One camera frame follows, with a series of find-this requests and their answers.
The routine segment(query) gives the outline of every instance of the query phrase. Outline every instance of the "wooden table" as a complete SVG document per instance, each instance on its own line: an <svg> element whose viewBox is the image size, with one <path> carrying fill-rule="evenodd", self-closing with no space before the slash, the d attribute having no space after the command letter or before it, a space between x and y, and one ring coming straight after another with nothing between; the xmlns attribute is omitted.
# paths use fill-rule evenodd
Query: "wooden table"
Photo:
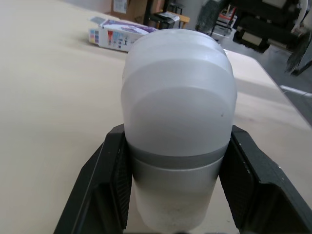
<svg viewBox="0 0 312 234"><path fill-rule="evenodd" d="M59 0L0 0L0 233L51 234L81 167L112 127L126 53L88 43L98 13ZM228 52L235 124L312 206L312 131L252 58ZM236 233L219 183L194 233ZM149 230L131 202L127 232Z"/></svg>

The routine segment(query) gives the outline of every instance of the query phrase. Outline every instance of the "black holder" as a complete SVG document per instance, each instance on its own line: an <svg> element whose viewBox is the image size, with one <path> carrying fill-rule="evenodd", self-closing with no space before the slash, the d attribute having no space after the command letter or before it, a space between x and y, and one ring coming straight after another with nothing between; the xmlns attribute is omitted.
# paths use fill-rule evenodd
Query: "black holder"
<svg viewBox="0 0 312 234"><path fill-rule="evenodd" d="M220 180L241 233L312 233L312 211L244 130L233 126ZM132 184L123 125L113 128L82 167L54 234L121 234Z"/></svg>

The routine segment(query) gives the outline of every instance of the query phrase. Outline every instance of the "printed label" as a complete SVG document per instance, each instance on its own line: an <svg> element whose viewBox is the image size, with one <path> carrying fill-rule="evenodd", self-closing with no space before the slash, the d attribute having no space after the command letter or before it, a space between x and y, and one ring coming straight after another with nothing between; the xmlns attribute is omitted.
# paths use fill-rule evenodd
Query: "printed label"
<svg viewBox="0 0 312 234"><path fill-rule="evenodd" d="M127 0L114 0L114 11L126 14Z"/></svg>

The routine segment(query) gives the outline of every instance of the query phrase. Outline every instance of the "black machine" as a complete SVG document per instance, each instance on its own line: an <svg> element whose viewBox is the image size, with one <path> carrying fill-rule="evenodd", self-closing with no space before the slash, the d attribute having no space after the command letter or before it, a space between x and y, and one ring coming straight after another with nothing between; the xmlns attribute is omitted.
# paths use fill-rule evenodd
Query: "black machine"
<svg viewBox="0 0 312 234"><path fill-rule="evenodd" d="M312 17L306 24L298 19L300 11L307 9L300 0L207 0L197 20L196 29L208 34L214 28L219 13L228 4L236 8L233 41L260 53L270 44L292 52L286 71L299 75L312 64Z"/></svg>
<svg viewBox="0 0 312 234"><path fill-rule="evenodd" d="M241 234L312 234L312 211L281 168L233 126L219 173ZM113 128L80 171L54 234L121 234L132 169L123 125Z"/></svg>

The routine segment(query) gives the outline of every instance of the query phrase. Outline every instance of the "deodorant stick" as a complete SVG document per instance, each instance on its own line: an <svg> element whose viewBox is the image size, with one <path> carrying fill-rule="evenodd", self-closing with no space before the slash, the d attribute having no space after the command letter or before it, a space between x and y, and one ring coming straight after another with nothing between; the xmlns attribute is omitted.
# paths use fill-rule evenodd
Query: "deodorant stick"
<svg viewBox="0 0 312 234"><path fill-rule="evenodd" d="M224 50L190 30L159 30L129 52L121 90L137 209L161 233L204 219L227 149L237 89Z"/></svg>

